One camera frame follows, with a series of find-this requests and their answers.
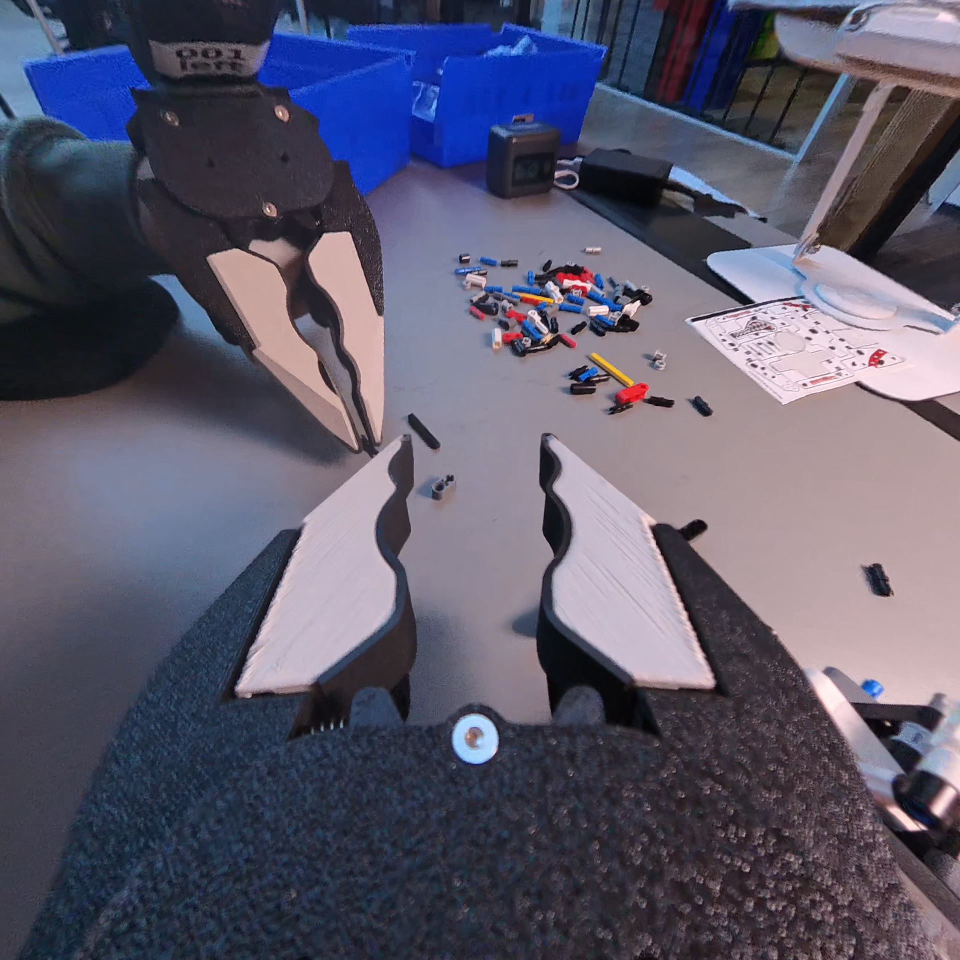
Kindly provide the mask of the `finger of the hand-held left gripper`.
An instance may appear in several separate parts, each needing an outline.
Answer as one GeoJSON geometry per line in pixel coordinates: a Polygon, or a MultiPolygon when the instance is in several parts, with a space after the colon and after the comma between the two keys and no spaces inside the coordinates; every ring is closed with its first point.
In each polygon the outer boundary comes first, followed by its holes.
{"type": "Polygon", "coordinates": [[[280,268],[240,248],[212,253],[207,264],[253,342],[253,358],[327,431],[359,452],[361,441],[342,398],[326,383],[318,354],[290,318],[280,268]]]}
{"type": "Polygon", "coordinates": [[[317,324],[318,357],[339,396],[357,450],[377,450],[385,407],[385,330],[354,237],[323,234],[304,262],[303,300],[317,324]]]}

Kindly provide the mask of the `grey desk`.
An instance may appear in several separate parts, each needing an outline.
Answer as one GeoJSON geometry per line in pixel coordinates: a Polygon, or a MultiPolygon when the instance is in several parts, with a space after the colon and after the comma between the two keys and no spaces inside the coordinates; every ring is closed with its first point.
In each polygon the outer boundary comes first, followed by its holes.
{"type": "MultiPolygon", "coordinates": [[[[875,678],[895,703],[958,695],[958,441],[846,386],[781,405],[686,324],[731,299],[571,195],[501,200],[481,166],[413,161],[368,197],[383,244],[384,436],[417,414],[401,552],[414,723],[468,703],[549,716],[534,634],[551,557],[540,438],[554,433],[697,548],[800,666],[875,678]],[[591,260],[648,285],[639,331],[522,361],[467,315],[457,256],[591,260]],[[607,415],[562,371],[600,354],[670,410],[607,415]],[[443,501],[432,482],[457,479],[443,501]],[[871,593],[879,562],[894,596],[871,593]]],[[[182,318],[126,382],[2,404],[2,958],[16,958],[102,753],[172,645],[282,529],[367,457],[345,450],[214,331],[182,318]]]]}

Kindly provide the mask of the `white sticker sheet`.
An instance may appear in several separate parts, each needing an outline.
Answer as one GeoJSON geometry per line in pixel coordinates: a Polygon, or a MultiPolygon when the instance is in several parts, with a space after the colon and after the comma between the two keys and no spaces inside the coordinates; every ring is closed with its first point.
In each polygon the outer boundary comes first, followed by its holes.
{"type": "Polygon", "coordinates": [[[906,356],[879,332],[850,326],[800,296],[691,317],[686,323],[780,404],[910,368],[906,356]]]}

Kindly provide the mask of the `white book stand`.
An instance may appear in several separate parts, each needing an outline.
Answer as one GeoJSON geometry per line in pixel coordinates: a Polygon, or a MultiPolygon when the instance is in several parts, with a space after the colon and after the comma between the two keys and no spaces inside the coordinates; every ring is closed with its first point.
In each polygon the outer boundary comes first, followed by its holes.
{"type": "Polygon", "coordinates": [[[900,402],[958,394],[958,317],[834,246],[827,227],[864,193],[880,171],[883,143],[860,156],[897,87],[917,107],[958,105],[958,2],[728,2],[731,10],[774,11],[774,29],[787,57],[873,82],[859,120],[796,246],[718,251],[707,266],[756,302],[800,296],[841,332],[876,335],[906,366],[882,366],[862,383],[900,402]]]}

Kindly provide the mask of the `person's left forearm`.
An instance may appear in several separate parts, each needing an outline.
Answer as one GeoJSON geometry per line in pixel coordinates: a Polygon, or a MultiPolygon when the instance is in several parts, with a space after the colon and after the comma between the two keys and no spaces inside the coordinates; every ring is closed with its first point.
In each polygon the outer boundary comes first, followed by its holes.
{"type": "Polygon", "coordinates": [[[180,315],[139,222],[138,155],[44,117],[1,127],[1,400],[73,398],[131,377],[180,315]]]}

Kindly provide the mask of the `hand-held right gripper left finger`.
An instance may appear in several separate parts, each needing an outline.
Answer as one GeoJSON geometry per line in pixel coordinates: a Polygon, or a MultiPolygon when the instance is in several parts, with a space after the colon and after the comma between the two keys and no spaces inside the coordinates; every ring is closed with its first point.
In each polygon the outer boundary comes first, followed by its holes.
{"type": "Polygon", "coordinates": [[[411,533],[411,438],[389,442],[303,519],[233,692],[351,700],[414,666],[416,622],[400,553],[411,533]]]}

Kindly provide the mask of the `toy truck chassis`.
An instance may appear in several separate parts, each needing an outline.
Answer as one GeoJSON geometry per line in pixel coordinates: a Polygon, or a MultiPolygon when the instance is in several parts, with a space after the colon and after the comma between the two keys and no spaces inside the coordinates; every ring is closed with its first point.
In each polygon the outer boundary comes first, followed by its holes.
{"type": "Polygon", "coordinates": [[[807,669],[810,685],[846,739],[885,825],[958,895],[959,703],[882,702],[882,685],[856,685],[834,667],[807,669]]]}

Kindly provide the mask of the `clear plastic bag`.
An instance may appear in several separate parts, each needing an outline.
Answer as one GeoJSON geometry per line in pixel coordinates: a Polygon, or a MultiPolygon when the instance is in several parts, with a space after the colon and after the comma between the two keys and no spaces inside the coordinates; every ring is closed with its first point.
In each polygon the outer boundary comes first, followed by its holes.
{"type": "Polygon", "coordinates": [[[434,57],[423,76],[414,76],[412,84],[411,114],[414,118],[427,122],[436,119],[440,99],[441,85],[448,61],[451,58],[511,58],[527,57],[539,52],[537,44],[528,36],[522,36],[513,43],[498,43],[486,50],[468,53],[445,54],[434,57]]]}

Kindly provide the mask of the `black power adapter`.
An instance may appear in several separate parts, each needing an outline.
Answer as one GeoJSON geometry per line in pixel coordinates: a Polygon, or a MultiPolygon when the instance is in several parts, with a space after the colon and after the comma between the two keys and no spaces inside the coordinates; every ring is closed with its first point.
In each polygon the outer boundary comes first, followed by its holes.
{"type": "Polygon", "coordinates": [[[578,189],[652,209],[663,197],[673,168],[669,161],[628,150],[595,149],[581,160],[578,189]]]}

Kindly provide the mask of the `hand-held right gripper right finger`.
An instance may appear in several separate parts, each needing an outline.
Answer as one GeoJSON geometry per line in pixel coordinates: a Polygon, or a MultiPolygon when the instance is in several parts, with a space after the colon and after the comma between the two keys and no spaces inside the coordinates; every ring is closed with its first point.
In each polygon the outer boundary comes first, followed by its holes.
{"type": "Polygon", "coordinates": [[[654,520],[554,434],[538,483],[544,570],[536,650],[551,681],[627,690],[716,687],[714,669],[655,534],[654,520]]]}

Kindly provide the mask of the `blue plastic bin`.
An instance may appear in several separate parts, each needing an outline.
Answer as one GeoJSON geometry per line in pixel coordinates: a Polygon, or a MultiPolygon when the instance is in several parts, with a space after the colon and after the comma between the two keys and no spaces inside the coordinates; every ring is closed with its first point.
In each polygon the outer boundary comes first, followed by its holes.
{"type": "Polygon", "coordinates": [[[412,77],[422,77],[434,58],[486,50],[528,37],[536,54],[512,57],[451,57],[436,111],[427,122],[411,117],[411,152],[441,168],[486,159],[492,126],[539,122],[558,127],[561,143],[581,133],[607,47],[505,24],[353,26],[351,42],[409,51],[412,77]]]}
{"type": "MultiPolygon", "coordinates": [[[[43,114],[92,140],[124,140],[131,90],[148,82],[125,46],[28,60],[23,66],[43,114]]],[[[368,194],[410,159],[412,66],[408,54],[324,37],[277,32],[259,74],[285,88],[318,120],[332,157],[347,162],[368,194]]]]}

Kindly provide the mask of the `pile of small toy pieces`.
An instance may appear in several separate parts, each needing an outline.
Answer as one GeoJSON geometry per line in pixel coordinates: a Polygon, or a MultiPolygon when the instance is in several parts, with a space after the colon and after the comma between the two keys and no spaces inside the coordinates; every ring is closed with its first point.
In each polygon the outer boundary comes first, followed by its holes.
{"type": "MultiPolygon", "coordinates": [[[[584,334],[595,338],[640,331],[642,309],[651,306],[649,287],[606,278],[588,266],[566,261],[554,265],[547,259],[538,270],[528,270],[521,282],[498,282],[497,271],[516,271],[516,258],[497,258],[468,252],[457,255],[454,277],[468,294],[466,315],[486,325],[486,342],[493,354],[521,361],[563,349],[579,350],[584,334]]],[[[670,410],[677,401],[651,392],[643,402],[615,407],[623,387],[589,360],[562,370],[562,390],[571,397],[589,398],[615,390],[606,408],[608,416],[628,412],[642,404],[670,410]]]]}

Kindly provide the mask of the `black box device with display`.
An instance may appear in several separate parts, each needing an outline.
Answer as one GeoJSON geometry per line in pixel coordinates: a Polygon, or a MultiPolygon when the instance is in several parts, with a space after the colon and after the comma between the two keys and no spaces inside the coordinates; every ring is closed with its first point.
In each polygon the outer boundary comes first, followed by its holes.
{"type": "Polygon", "coordinates": [[[489,129],[486,188],[500,199],[546,194],[555,183],[562,132],[540,122],[498,124],[489,129]]]}

